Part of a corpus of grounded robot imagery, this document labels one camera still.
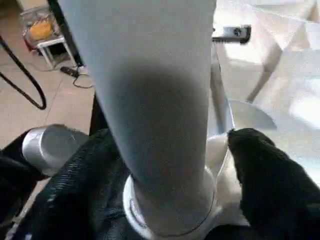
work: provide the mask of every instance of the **black fabric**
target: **black fabric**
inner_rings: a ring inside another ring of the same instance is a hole
[[[253,129],[231,131],[228,144],[242,183],[241,208],[254,229],[219,226],[205,240],[319,238],[313,235],[320,229],[319,189],[303,169]],[[100,130],[36,197],[13,239],[142,240],[123,210],[128,175],[110,132]]]
[[[305,170],[252,128],[230,131],[228,146],[242,184],[240,207],[259,235],[319,239],[320,190]]]

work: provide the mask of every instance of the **screw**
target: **screw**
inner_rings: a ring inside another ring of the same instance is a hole
[[[234,34],[235,36],[237,36],[237,37],[240,37],[240,35],[241,35],[241,29],[239,29],[239,28],[234,29],[234,30],[233,30],[233,34]]]

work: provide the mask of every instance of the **orange object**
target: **orange object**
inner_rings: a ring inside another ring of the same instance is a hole
[[[38,21],[35,22],[29,29],[29,34],[33,40],[44,40],[53,33],[52,25],[49,21]]]

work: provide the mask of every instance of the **black hose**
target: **black hose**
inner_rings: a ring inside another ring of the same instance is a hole
[[[28,77],[28,79],[31,81],[33,86],[36,88],[36,90],[38,91],[38,93],[40,95],[42,105],[39,105],[26,92],[24,92],[21,88],[19,88],[11,80],[9,80],[2,72],[0,72],[0,77],[2,77],[3,80],[7,84],[9,84],[11,87],[13,87],[22,96],[24,96],[35,107],[37,107],[40,110],[45,110],[47,108],[47,100],[46,100],[46,96],[44,94],[44,91],[42,90],[39,83],[35,80],[35,78],[31,75],[31,73],[25,68],[25,66],[19,61],[19,59],[16,57],[16,55],[14,55],[14,53],[11,51],[11,49],[6,44],[5,40],[1,37],[1,35],[0,35],[0,45],[8,53],[8,55],[12,58],[12,60],[15,62],[15,64],[21,69],[21,71]]]

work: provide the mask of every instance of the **table leg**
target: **table leg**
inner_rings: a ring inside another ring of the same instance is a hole
[[[65,50],[67,51],[67,53],[69,54],[72,65],[76,67],[77,66],[76,60],[75,60],[74,56],[72,55],[72,52],[70,51],[68,44],[66,42],[64,42],[63,46],[64,46]]]
[[[50,66],[50,68],[54,69],[54,66],[53,66],[52,62],[50,61],[50,59],[49,59],[47,51],[43,47],[40,47],[39,50],[40,50],[41,54],[43,55],[46,63]]]

